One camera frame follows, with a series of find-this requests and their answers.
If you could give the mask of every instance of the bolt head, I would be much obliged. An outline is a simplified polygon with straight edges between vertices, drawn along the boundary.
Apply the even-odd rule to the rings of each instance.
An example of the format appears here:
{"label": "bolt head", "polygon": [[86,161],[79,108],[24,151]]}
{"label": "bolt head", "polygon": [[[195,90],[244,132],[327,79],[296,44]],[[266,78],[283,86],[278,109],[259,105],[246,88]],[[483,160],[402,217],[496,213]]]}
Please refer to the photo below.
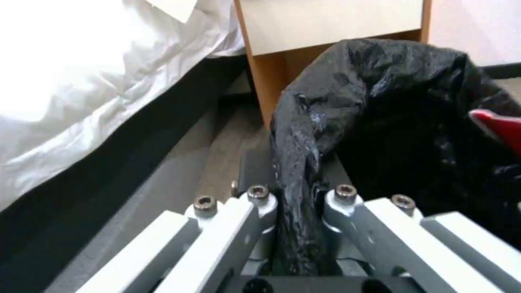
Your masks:
{"label": "bolt head", "polygon": [[264,185],[252,185],[248,188],[248,200],[254,204],[261,204],[268,199],[269,191]]}
{"label": "bolt head", "polygon": [[338,184],[334,190],[335,198],[349,204],[355,202],[357,195],[358,191],[356,191],[356,188],[349,184]]}
{"label": "bolt head", "polygon": [[237,183],[237,181],[236,180],[232,181],[231,185],[230,185],[230,195],[232,197],[235,197],[237,195],[238,188],[239,188],[239,184]]}
{"label": "bolt head", "polygon": [[391,197],[391,202],[407,215],[413,216],[416,203],[412,198],[403,194],[395,194]]}
{"label": "bolt head", "polygon": [[211,196],[201,196],[196,198],[193,206],[197,216],[213,216],[217,213],[217,201]]}

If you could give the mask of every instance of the wooden cabinet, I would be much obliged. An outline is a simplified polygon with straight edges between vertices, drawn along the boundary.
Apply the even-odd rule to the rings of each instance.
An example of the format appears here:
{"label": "wooden cabinet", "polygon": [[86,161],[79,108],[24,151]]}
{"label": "wooden cabinet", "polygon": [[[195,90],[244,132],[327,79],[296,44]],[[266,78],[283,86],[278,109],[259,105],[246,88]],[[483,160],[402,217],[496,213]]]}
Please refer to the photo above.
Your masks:
{"label": "wooden cabinet", "polygon": [[235,0],[266,128],[280,92],[332,43],[426,41],[431,0]]}

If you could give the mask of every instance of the bed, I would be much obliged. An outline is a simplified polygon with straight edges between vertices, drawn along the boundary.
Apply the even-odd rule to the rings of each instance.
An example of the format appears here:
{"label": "bed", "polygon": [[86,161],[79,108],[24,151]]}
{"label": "bed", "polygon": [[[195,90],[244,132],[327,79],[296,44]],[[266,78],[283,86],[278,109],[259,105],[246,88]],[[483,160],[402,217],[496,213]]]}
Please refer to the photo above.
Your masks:
{"label": "bed", "polygon": [[[31,36],[0,54],[0,291],[73,290],[158,209],[184,208],[193,194],[159,196],[172,186],[154,178],[190,169],[171,167],[190,155],[174,147],[190,133],[208,143],[212,108],[246,67],[232,1],[198,1],[186,24],[144,0],[50,3],[9,10],[39,24],[25,32],[26,18],[0,15]],[[50,5],[69,13],[46,22]]]}

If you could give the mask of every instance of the silver bracket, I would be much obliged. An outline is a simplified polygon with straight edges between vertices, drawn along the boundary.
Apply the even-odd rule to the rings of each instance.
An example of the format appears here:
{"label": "silver bracket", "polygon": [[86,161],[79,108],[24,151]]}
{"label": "silver bracket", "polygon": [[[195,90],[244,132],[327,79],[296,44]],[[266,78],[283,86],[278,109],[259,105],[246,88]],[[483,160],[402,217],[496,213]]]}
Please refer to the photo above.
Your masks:
{"label": "silver bracket", "polygon": [[196,220],[164,211],[76,293],[148,292],[198,235]]}
{"label": "silver bracket", "polygon": [[155,292],[214,293],[227,276],[241,273],[261,232],[253,204],[228,199]]}
{"label": "silver bracket", "polygon": [[378,273],[408,272],[427,292],[500,292],[388,199],[359,203],[354,210],[328,205],[324,212]]}
{"label": "silver bracket", "polygon": [[424,218],[421,226],[504,291],[521,292],[519,251],[458,212]]}

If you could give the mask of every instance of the garbage bag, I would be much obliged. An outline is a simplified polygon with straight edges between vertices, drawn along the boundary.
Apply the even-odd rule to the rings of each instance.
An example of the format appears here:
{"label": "garbage bag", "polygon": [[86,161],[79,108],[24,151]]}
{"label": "garbage bag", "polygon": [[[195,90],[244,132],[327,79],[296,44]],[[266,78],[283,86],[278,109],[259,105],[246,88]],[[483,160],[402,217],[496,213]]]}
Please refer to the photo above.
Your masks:
{"label": "garbage bag", "polygon": [[322,158],[335,151],[365,200],[412,197],[427,215],[460,211],[519,243],[521,161],[468,117],[521,116],[462,52],[391,40],[341,41],[282,92],[271,147],[282,190],[275,275],[334,274],[322,237]]}

